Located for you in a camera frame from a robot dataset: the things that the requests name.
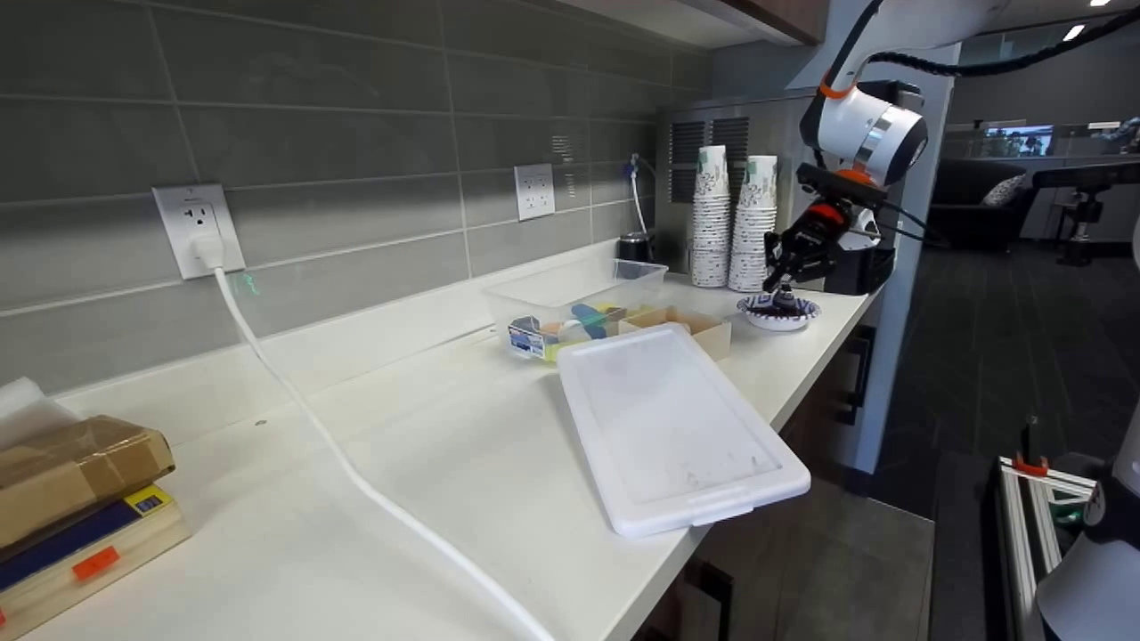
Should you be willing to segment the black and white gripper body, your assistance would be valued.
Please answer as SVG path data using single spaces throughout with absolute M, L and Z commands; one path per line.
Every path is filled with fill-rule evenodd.
M 836 268 L 840 251 L 864 251 L 881 240 L 871 206 L 817 198 L 788 231 L 765 233 L 765 282 L 811 282 Z

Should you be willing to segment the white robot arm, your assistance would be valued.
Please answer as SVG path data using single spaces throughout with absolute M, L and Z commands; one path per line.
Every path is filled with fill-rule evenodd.
M 925 75 L 1005 75 L 1087 45 L 1140 16 L 1135 7 L 1083 28 L 1073 40 L 986 65 L 925 61 L 925 45 L 973 40 L 1005 0 L 865 0 L 802 115 L 802 142 L 811 159 L 797 180 L 811 204 L 788 231 L 765 237 L 765 293 L 834 270 L 845 233 L 881 240 L 877 213 L 929 142 L 918 110 L 859 85 L 871 65 L 897 65 Z

